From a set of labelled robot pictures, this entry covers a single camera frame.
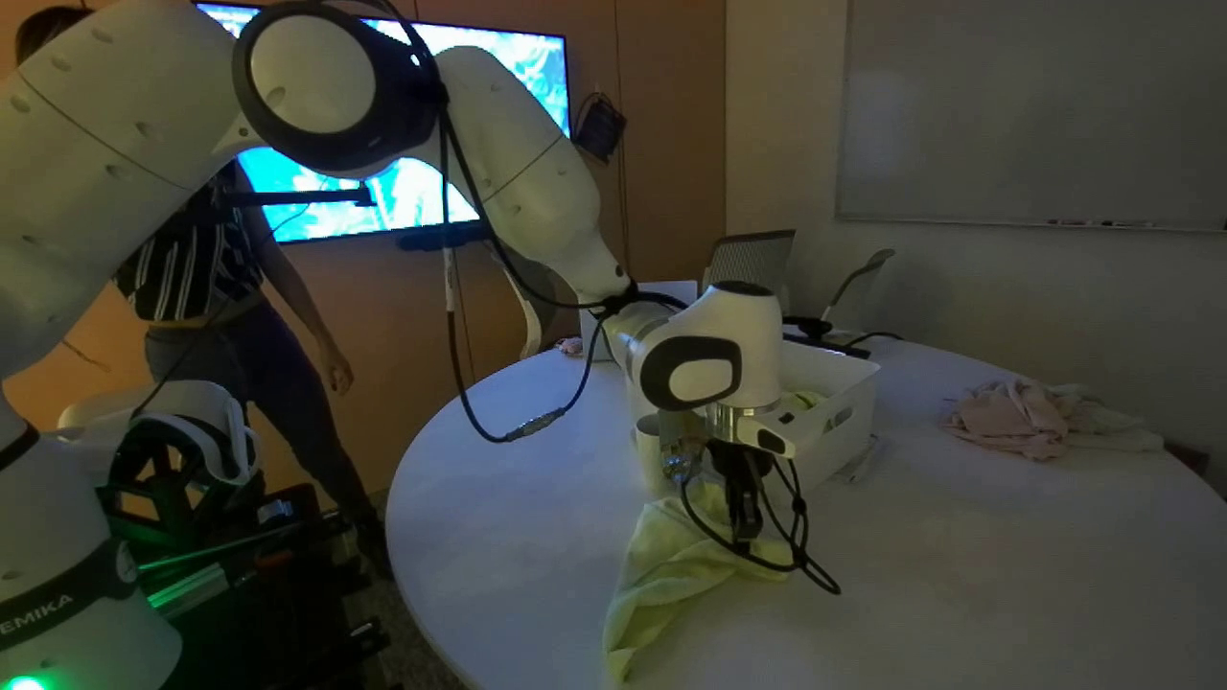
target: round white table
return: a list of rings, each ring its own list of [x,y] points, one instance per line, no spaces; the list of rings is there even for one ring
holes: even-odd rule
[[[878,453],[812,490],[822,594],[731,577],[690,600],[637,687],[1222,690],[1227,507],[1164,453],[1033,465],[955,440],[939,415],[1008,371],[873,340]],[[582,365],[539,352],[470,386],[492,430],[562,401]],[[398,589],[483,690],[605,687],[601,627],[648,488],[624,380],[516,444],[450,401],[387,502]]]

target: television screen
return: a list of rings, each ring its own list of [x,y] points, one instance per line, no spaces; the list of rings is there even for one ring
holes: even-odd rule
[[[258,14],[258,9],[239,3],[194,9],[224,24],[231,34],[239,34]],[[408,43],[398,18],[369,14],[363,24]],[[556,127],[562,133],[571,130],[566,39],[440,24],[414,24],[414,32],[435,52],[450,46],[478,46],[496,52],[546,103]],[[478,233],[469,198],[450,187],[446,204],[440,171],[410,158],[387,163],[369,180],[323,177],[275,153],[271,145],[244,149],[239,162],[251,171],[258,194],[267,198],[259,204],[259,212],[275,242],[396,236],[403,246],[438,246],[469,242]]]

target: robotic hand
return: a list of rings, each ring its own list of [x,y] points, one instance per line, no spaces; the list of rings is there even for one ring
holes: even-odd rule
[[[599,236],[579,153],[483,49],[435,57],[325,3],[263,9],[235,43],[188,0],[118,0],[23,60],[0,103],[0,375],[36,365],[142,236],[267,141],[353,177],[438,163],[498,242],[599,310],[648,411],[709,406],[731,447],[787,447],[754,424],[777,398],[773,295],[729,283],[690,310],[642,302]],[[93,490],[73,447],[0,398],[0,683],[49,667],[60,687],[162,687],[176,664]]]

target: person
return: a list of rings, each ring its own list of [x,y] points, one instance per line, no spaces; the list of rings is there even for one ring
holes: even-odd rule
[[[89,9],[42,9],[18,25],[18,60],[84,18]],[[114,287],[144,322],[144,365],[157,380],[216,380],[254,401],[290,444],[306,476],[358,524],[369,562],[387,575],[383,521],[344,453],[325,383],[263,283],[306,324],[325,383],[353,386],[353,366],[323,322],[304,276],[281,254],[239,162],[207,180],[114,273]]]

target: green light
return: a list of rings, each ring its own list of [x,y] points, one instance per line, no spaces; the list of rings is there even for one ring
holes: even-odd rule
[[[60,683],[49,674],[9,674],[0,678],[0,690],[59,690]]]

